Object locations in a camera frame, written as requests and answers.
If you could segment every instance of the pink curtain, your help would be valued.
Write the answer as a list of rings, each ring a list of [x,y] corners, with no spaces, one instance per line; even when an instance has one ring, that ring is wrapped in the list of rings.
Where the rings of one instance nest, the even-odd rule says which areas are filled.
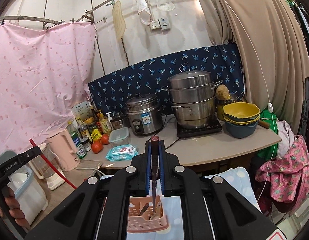
[[[85,101],[95,26],[68,23],[47,31],[0,25],[0,154],[21,153],[65,126]]]

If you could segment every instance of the utensil basket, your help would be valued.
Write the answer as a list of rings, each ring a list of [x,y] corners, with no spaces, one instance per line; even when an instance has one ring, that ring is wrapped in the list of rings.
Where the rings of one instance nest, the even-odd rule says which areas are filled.
[[[156,196],[156,204],[161,202],[160,196]],[[167,229],[169,226],[167,215],[163,211],[161,202],[160,218],[147,220],[153,215],[152,206],[149,206],[142,216],[139,216],[140,211],[145,204],[152,203],[152,197],[137,197],[130,198],[128,228],[129,233],[149,233]]]

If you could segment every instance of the human hand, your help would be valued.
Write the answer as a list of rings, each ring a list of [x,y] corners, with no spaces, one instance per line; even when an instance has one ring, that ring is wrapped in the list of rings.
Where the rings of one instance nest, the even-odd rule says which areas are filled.
[[[15,194],[11,188],[9,189],[9,197],[5,197],[5,202],[10,208],[9,213],[15,219],[17,225],[24,227],[26,229],[30,229],[30,225],[28,221],[25,219],[25,214],[20,210],[20,204],[15,199]],[[2,209],[0,208],[0,217],[4,217],[5,214],[3,213]]]

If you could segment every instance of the red tomato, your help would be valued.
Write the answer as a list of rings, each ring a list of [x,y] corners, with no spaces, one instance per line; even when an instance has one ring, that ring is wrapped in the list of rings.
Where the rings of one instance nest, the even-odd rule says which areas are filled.
[[[95,141],[91,145],[91,149],[93,150],[93,153],[98,153],[98,152],[102,151],[103,145],[102,145],[102,143],[100,141]]]
[[[103,135],[101,136],[100,141],[102,142],[102,144],[109,144],[109,135],[103,134]]]

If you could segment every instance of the silver screw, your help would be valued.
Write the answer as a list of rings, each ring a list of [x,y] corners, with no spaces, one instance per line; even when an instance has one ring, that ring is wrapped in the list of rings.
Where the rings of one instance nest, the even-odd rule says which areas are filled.
[[[135,171],[136,171],[136,167],[134,167],[134,166],[128,166],[126,168],[126,172],[128,172],[128,173],[134,173]]]
[[[90,177],[88,179],[88,183],[93,185],[93,184],[96,184],[98,182],[98,179],[96,177]]]
[[[213,181],[214,181],[215,183],[220,184],[220,183],[223,182],[223,178],[220,177],[220,176],[215,176],[215,177],[213,177]]]
[[[178,165],[175,167],[176,172],[183,172],[184,171],[184,166]]]

